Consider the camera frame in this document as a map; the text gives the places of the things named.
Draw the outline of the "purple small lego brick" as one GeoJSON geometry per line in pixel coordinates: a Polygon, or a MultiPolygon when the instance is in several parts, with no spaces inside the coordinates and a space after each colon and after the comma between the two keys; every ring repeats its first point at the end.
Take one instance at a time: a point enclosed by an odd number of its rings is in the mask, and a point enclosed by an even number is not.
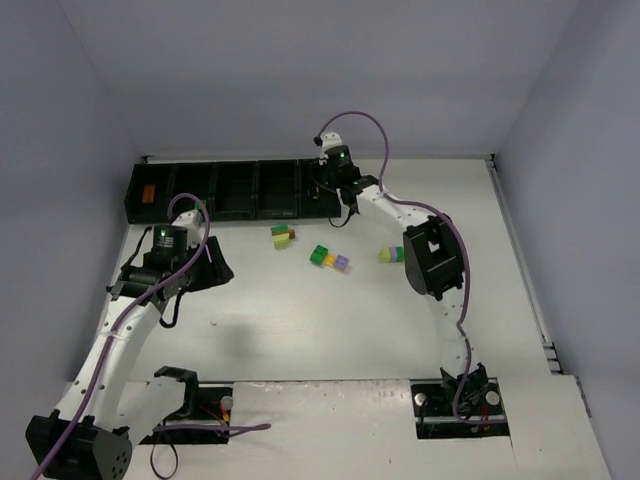
{"type": "Polygon", "coordinates": [[[342,255],[336,255],[333,259],[332,267],[340,272],[345,272],[349,267],[349,259],[342,255]]]}

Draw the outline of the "orange lego brick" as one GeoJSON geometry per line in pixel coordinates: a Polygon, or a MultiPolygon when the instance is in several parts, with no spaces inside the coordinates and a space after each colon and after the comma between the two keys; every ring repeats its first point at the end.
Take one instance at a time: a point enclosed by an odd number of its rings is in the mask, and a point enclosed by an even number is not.
{"type": "Polygon", "coordinates": [[[155,186],[147,184],[143,187],[141,195],[141,203],[144,205],[153,204],[155,199],[155,186]]]}

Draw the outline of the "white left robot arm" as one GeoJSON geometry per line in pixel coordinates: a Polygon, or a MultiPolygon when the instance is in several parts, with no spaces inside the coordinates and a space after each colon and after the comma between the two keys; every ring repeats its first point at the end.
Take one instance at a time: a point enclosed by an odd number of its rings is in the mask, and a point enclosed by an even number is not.
{"type": "Polygon", "coordinates": [[[197,373],[170,366],[136,397],[122,399],[149,335],[177,323],[165,320],[167,306],[234,277],[208,226],[180,216],[151,231],[142,264],[125,262],[111,286],[103,326],[72,385],[50,414],[33,416],[27,426],[35,479],[121,479],[142,440],[199,403],[197,373]]]}

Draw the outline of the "lime rounded lego brick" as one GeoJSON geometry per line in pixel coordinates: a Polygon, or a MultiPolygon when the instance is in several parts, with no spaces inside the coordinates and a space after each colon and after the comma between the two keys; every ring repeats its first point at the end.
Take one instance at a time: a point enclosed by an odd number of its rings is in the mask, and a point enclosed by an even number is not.
{"type": "Polygon", "coordinates": [[[379,261],[381,263],[391,263],[392,262],[392,248],[384,247],[379,252],[379,261]]]}

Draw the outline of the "green lime brown lego cluster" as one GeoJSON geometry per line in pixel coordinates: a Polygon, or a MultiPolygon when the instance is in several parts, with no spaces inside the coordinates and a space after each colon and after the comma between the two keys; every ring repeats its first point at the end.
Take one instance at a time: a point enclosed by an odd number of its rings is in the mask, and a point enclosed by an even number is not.
{"type": "Polygon", "coordinates": [[[287,247],[296,238],[295,229],[288,225],[278,225],[271,228],[272,244],[275,249],[287,247]]]}

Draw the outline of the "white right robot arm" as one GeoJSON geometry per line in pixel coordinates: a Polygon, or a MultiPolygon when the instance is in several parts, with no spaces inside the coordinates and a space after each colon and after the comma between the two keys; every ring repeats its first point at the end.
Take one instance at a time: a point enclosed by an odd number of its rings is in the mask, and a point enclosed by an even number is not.
{"type": "Polygon", "coordinates": [[[393,199],[378,179],[360,172],[339,136],[327,134],[316,142],[320,155],[311,164],[312,178],[339,194],[351,213],[402,236],[405,276],[426,298],[438,335],[443,387],[462,398],[484,393],[488,376],[462,327],[470,296],[468,254],[451,219],[417,202],[393,199]]]}

